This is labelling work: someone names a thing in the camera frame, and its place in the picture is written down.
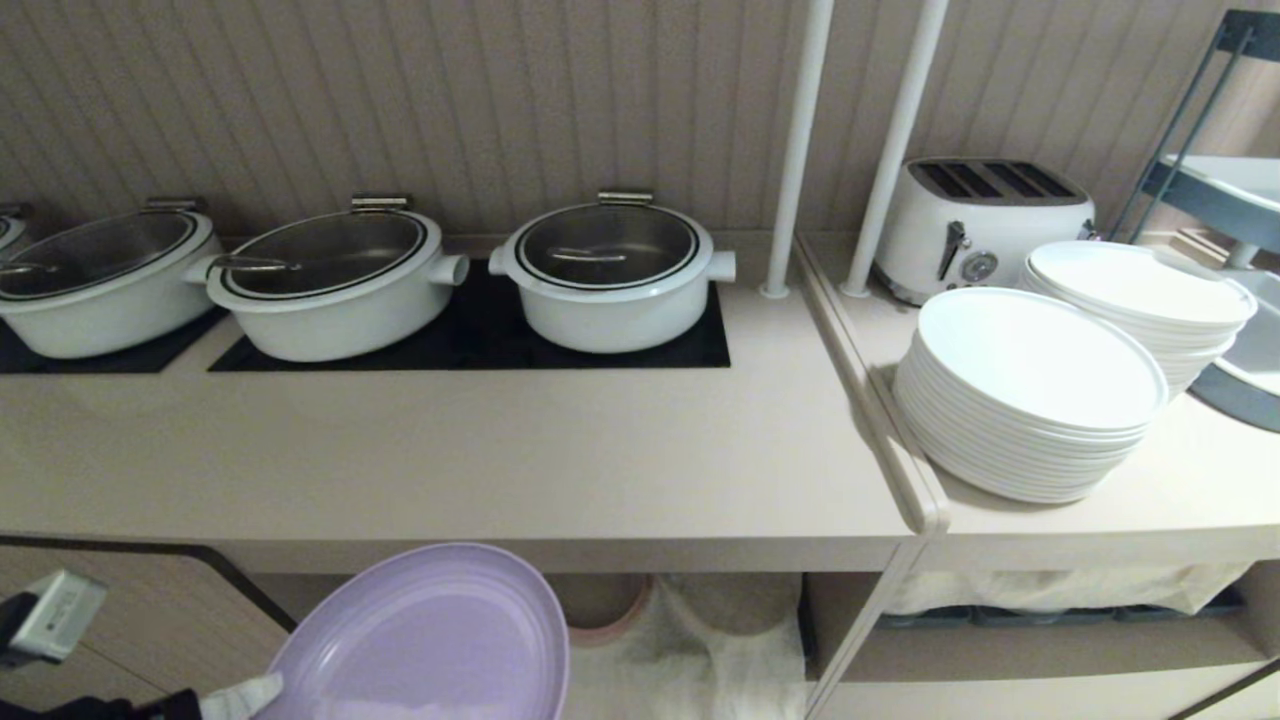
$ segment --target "black induction cooktop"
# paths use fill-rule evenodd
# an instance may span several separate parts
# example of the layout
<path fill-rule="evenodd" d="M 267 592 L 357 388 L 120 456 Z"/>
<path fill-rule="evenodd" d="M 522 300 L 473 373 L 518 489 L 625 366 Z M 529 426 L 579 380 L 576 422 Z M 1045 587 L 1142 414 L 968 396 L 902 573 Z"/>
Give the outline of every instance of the black induction cooktop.
<path fill-rule="evenodd" d="M 150 342 L 79 360 L 54 360 L 27 347 L 22 338 L 0 322 L 0 374 L 142 374 L 159 373 L 182 355 L 201 336 L 221 320 L 227 311 L 216 307 L 186 325 Z"/>
<path fill-rule="evenodd" d="M 516 283 L 472 263 L 448 307 L 417 333 L 383 350 L 329 363 L 288 363 L 241 338 L 212 373 L 334 370 L 561 370 L 594 368 L 728 368 L 728 340 L 716 287 L 685 334 L 649 350 L 594 355 L 544 340 L 525 322 Z"/>

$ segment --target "purple plate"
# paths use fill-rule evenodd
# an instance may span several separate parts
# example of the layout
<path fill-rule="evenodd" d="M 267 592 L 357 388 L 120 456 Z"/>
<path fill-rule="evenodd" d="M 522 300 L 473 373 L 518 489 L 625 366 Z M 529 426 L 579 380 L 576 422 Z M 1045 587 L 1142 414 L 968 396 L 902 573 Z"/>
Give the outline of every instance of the purple plate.
<path fill-rule="evenodd" d="M 271 662 L 260 720 L 556 720 L 568 628 L 515 555 L 438 544 L 380 562 L 326 598 Z"/>

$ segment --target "stack of white plates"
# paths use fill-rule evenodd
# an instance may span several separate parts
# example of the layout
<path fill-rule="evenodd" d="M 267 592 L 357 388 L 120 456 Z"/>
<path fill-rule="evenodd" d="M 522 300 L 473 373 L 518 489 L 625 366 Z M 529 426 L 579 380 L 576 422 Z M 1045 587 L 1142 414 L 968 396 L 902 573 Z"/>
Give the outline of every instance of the stack of white plates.
<path fill-rule="evenodd" d="M 1114 325 L 987 287 L 929 300 L 893 380 L 933 461 L 1028 502 L 1092 492 L 1142 441 L 1167 392 L 1151 354 Z"/>
<path fill-rule="evenodd" d="M 1132 334 L 1160 363 L 1170 397 L 1226 352 L 1258 309 L 1235 281 L 1171 252 L 1114 242 L 1041 246 L 1021 282 Z"/>

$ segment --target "beige countertop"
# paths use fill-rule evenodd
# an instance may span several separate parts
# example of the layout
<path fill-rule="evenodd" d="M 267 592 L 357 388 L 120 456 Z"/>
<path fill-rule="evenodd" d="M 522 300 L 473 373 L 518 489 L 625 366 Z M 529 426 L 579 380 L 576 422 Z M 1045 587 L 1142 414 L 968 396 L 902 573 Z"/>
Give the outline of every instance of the beige countertop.
<path fill-rule="evenodd" d="M 722 286 L 731 369 L 0 377 L 0 534 L 355 571 L 428 541 L 547 570 L 878 569 L 911 530 L 804 292 Z"/>
<path fill-rule="evenodd" d="M 838 283 L 851 238 L 804 236 Z M 837 293 L 863 361 L 888 388 L 906 352 L 916 310 L 873 295 Z M 947 534 L 919 569 L 1050 569 L 1280 557 L 1280 434 L 1240 423 L 1184 393 L 1139 450 L 1092 496 L 1039 506 L 1005 500 L 933 468 L 946 493 Z"/>

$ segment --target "toaster knob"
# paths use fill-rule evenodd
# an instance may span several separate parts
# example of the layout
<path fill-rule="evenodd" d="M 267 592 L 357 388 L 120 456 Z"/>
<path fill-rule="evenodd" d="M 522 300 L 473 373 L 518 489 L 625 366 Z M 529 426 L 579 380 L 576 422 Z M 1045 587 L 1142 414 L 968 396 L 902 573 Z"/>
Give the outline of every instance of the toaster knob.
<path fill-rule="evenodd" d="M 995 252 L 987 252 L 986 250 L 974 252 L 965 258 L 960 265 L 960 277 L 970 283 L 982 282 L 989 278 L 991 273 L 995 273 L 998 265 L 1000 260 Z"/>

